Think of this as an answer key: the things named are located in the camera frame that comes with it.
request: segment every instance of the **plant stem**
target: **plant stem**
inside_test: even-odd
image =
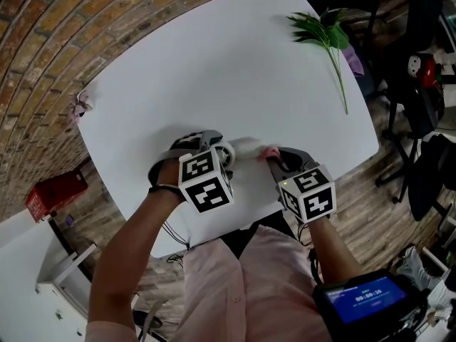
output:
[[[336,69],[337,73],[337,78],[339,79],[339,84],[341,85],[341,90],[342,90],[342,96],[343,96],[343,105],[345,109],[345,114],[348,114],[348,106],[347,106],[347,98],[345,96],[345,90],[343,88],[343,82],[342,82],[342,75],[341,75],[341,67],[337,65],[336,58],[333,56],[333,52],[331,47],[326,47],[326,51],[328,52],[329,58],[331,59],[331,62],[334,65],[334,68]]]

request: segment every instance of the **brick wall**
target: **brick wall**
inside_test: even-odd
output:
[[[114,58],[209,0],[0,0],[0,221],[88,153],[72,95]]]

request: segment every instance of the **wooden floor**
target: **wooden floor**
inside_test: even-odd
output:
[[[372,271],[384,267],[410,242],[430,246],[440,216],[432,209],[421,222],[415,222],[407,195],[401,204],[394,205],[391,197],[398,195],[402,179],[381,188],[375,186],[377,176],[396,170],[401,161],[393,145],[380,135],[388,124],[387,105],[382,100],[374,100],[368,103],[368,108],[380,149],[371,159],[336,181],[338,211],[331,220],[364,269]],[[406,133],[407,130],[407,120],[399,114],[395,132]],[[411,141],[403,140],[403,144],[409,151]],[[76,249],[82,250],[90,242],[98,245],[97,252],[87,260],[88,268],[93,269],[101,250],[125,220],[104,188],[93,163],[88,163],[82,171],[90,187],[80,199],[60,212],[57,223]],[[443,191],[440,203],[448,206],[453,201],[453,194]],[[71,226],[65,222],[67,214],[75,219]],[[292,217],[289,222],[296,232],[296,222]],[[301,239],[304,243],[309,240],[306,230]],[[168,264],[165,259],[150,259],[139,286],[141,298],[137,308],[148,310],[156,300],[167,299],[158,316],[163,321],[178,323],[184,306],[182,290],[183,273],[179,264]],[[160,333],[169,338],[175,328],[176,325],[166,323]]]

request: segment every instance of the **person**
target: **person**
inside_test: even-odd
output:
[[[158,184],[177,185],[179,162],[166,160]],[[103,251],[93,276],[86,342],[133,342],[130,307],[161,226],[184,199],[147,195]],[[363,273],[326,217],[309,223],[326,283]],[[185,310],[172,341],[330,341],[312,299],[305,249],[279,214],[189,250],[183,259]]]

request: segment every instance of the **digital display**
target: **digital display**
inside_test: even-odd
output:
[[[344,323],[362,319],[388,308],[407,294],[388,277],[326,293]]]

